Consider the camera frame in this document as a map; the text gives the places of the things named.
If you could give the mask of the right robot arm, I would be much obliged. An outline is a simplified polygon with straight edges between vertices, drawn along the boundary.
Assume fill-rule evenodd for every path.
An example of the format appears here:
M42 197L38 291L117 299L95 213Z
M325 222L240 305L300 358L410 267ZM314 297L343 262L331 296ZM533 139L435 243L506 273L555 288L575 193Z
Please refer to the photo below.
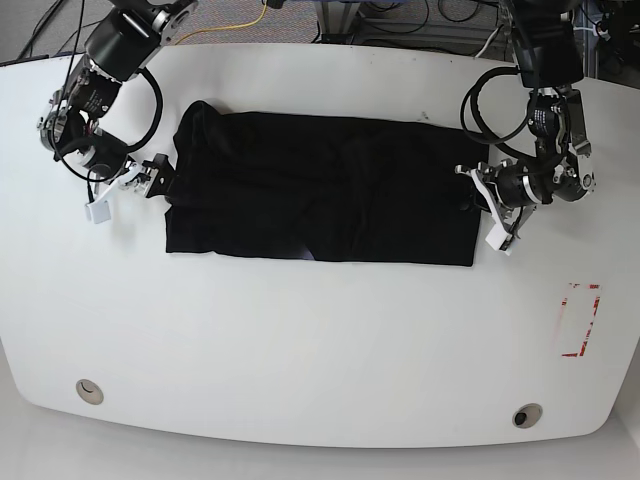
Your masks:
M85 53L70 63L63 82L38 121L41 143L87 187L107 184L134 187L146 198L165 196L175 170L164 154L136 162L133 154L158 130L164 109L160 86L147 68L196 10L196 1L152 4L114 1L85 42ZM155 98L151 125L140 140L128 144L99 126L122 85L143 77Z

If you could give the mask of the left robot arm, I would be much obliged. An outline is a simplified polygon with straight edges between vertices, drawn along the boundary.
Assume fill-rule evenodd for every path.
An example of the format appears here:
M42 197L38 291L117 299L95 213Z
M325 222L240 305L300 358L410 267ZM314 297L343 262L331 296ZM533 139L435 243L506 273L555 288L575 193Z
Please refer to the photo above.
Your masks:
M577 1L503 1L503 23L509 31L515 66L485 72L467 91L460 107L478 131L473 141L496 147L506 159L496 165L458 165L456 173L472 179L494 225L486 237L496 251L507 251L519 230L540 205L555 198L566 202L594 191L581 93L584 78L575 43L572 13ZM479 97L484 86L501 76L517 76L529 91L526 114L509 134L495 133L482 117Z

